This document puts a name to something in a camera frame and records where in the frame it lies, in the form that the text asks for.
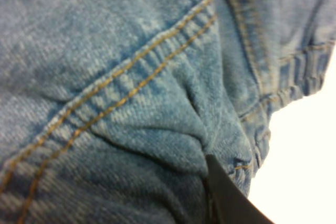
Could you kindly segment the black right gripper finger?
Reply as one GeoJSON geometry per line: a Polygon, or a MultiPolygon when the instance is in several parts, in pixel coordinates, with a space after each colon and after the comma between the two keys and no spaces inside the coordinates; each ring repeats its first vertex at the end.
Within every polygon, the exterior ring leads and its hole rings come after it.
{"type": "Polygon", "coordinates": [[[236,187],[213,155],[206,156],[207,223],[272,223],[236,187]]]}

